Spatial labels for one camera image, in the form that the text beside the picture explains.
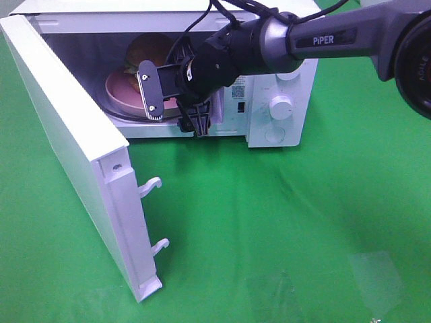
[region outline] open microwave door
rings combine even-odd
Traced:
[[[0,25],[54,152],[136,300],[143,300],[162,286],[154,255],[168,244],[151,247],[141,204],[160,179],[138,187],[129,143],[24,16]]]

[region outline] microwave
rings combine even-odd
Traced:
[[[263,2],[298,16],[317,12],[312,0]],[[175,106],[161,122],[125,109],[110,91],[129,44],[145,33],[175,39],[207,4],[182,1],[25,0],[0,20],[51,147],[137,301],[162,287],[141,199],[160,178],[138,185],[128,138],[192,137],[178,126]],[[226,5],[238,20],[256,15]],[[229,21],[215,10],[191,33],[194,46]],[[210,99],[209,136],[243,136],[251,147],[298,145],[316,73],[307,59],[292,73],[240,76]]]

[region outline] black cable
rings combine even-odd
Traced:
[[[232,15],[223,5],[220,3],[219,0],[209,0],[217,10],[224,15],[226,18],[229,19],[230,24],[233,28],[236,28],[240,25],[240,22],[236,20],[235,16]]]
[[[308,15],[308,16],[303,17],[303,18],[296,18],[294,23],[295,24],[302,24],[304,22],[308,22],[310,20],[316,19],[316,18],[321,17],[323,15],[327,15],[328,13],[331,13],[331,12],[337,10],[338,8],[340,8],[341,6],[345,5],[348,1],[349,0],[340,0],[335,5],[332,5],[332,6],[326,8],[320,12],[316,12],[312,15]]]
[[[321,17],[323,15],[327,15],[328,13],[331,13],[337,9],[339,9],[342,5],[344,5],[345,3],[347,3],[349,0],[340,0],[338,1],[335,5],[332,5],[324,10],[321,10],[317,13],[314,13],[312,15],[308,15],[306,17],[302,17],[302,18],[298,18],[296,16],[290,16],[290,17],[285,17],[283,15],[281,15],[278,10],[276,9],[271,9],[265,5],[263,5],[262,3],[259,3],[255,0],[222,0],[225,2],[228,2],[232,5],[235,5],[236,7],[239,7],[241,9],[245,9],[247,11],[250,11],[252,13],[255,13],[261,17],[263,16],[272,16],[275,19],[279,20],[280,22],[282,22],[285,25],[292,25],[292,24],[302,24],[304,22],[307,22],[309,20],[313,20],[316,19],[318,17]],[[253,8],[257,8],[256,9],[246,9],[246,6],[251,6]]]
[[[210,0],[208,8],[205,10],[205,12],[202,13],[202,15],[199,18],[197,18],[189,27],[187,27],[186,30],[175,40],[174,44],[169,50],[168,56],[166,56],[165,65],[168,64],[168,61],[170,60],[170,57],[172,56],[172,53],[174,52],[175,48],[178,46],[178,43],[189,33],[189,31],[193,27],[195,27],[199,22],[203,20],[203,18],[205,18],[209,14],[212,6],[213,6],[213,3],[212,3],[212,0]]]

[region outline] hamburger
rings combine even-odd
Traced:
[[[126,51],[124,73],[128,74],[127,80],[136,92],[139,93],[136,73],[140,62],[151,61],[157,67],[162,66],[173,44],[172,39],[159,32],[147,32],[130,43]]]

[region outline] green surface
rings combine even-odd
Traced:
[[[299,147],[132,140],[171,241],[136,303],[0,38],[0,322],[431,322],[430,133],[363,58],[319,63]]]

